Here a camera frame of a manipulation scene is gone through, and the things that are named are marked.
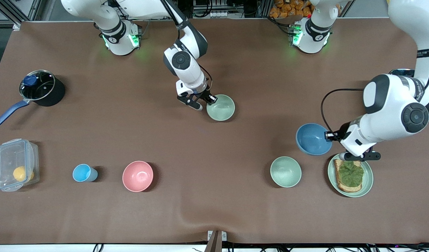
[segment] lemon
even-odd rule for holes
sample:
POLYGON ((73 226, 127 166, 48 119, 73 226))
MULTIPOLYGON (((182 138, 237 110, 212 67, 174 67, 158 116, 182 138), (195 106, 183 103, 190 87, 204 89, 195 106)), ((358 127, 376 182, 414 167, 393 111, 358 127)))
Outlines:
MULTIPOLYGON (((26 179, 26 171, 24 169, 24 166, 19 166, 17 167, 14 171, 13 171, 13 176, 14 178, 18 181, 21 182, 24 179, 26 179)), ((34 172, 31 172, 31 174, 29 175, 29 180, 34 178, 34 172)))

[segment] black round joint cap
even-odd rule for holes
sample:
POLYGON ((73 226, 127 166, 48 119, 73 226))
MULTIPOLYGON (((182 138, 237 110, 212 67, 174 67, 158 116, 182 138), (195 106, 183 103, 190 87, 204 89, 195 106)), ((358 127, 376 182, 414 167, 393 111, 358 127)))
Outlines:
POLYGON ((417 133, 426 127, 429 112, 422 104, 411 103, 403 109, 401 120, 407 132, 417 133))
POLYGON ((176 69, 185 70, 191 63, 191 57, 186 51, 179 51, 172 56, 172 66, 176 69))

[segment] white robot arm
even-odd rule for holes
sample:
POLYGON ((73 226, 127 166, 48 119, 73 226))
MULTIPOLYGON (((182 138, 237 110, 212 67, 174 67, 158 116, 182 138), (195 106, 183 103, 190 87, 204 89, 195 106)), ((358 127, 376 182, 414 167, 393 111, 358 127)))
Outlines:
MULTIPOLYGON (((64 8, 74 16, 81 16, 95 22, 109 48, 116 55, 127 55, 140 47, 141 34, 136 24, 121 20, 116 11, 104 3, 107 0, 61 0, 64 8)), ((159 19, 165 16, 173 19, 177 30, 185 34, 177 38, 174 45, 165 51, 163 61, 173 75, 179 77, 176 83, 178 99, 196 110, 202 110, 197 102, 207 103, 217 98, 209 92, 204 73, 196 59, 207 52, 205 37, 195 29, 186 16, 171 0, 117 0, 120 7, 136 19, 159 19)))
POLYGON ((326 134, 349 152, 341 155, 344 160, 377 160, 378 153, 366 150, 378 142, 417 134, 429 121, 429 0, 391 0, 388 14, 417 44, 414 77, 378 75, 366 85, 366 114, 326 134))
POLYGON ((336 5, 344 0, 311 0, 315 10, 310 18, 302 18, 295 24, 298 35, 292 44, 305 53, 318 53, 326 45, 334 21, 339 16, 336 5))

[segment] transparent food container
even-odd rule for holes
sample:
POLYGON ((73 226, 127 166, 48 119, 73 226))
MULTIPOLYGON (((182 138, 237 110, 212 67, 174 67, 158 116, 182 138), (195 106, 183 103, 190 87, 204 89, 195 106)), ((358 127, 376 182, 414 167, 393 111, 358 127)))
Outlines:
POLYGON ((14 139, 0 145, 0 190, 15 191, 39 181, 37 145, 14 139))

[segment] blue lid knob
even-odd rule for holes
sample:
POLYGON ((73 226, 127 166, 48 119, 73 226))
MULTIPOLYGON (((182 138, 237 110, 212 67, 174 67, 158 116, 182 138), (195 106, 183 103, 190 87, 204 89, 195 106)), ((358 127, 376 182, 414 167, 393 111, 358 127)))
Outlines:
POLYGON ((36 84, 37 77, 35 75, 27 75, 23 78, 23 84, 26 86, 32 86, 36 84))

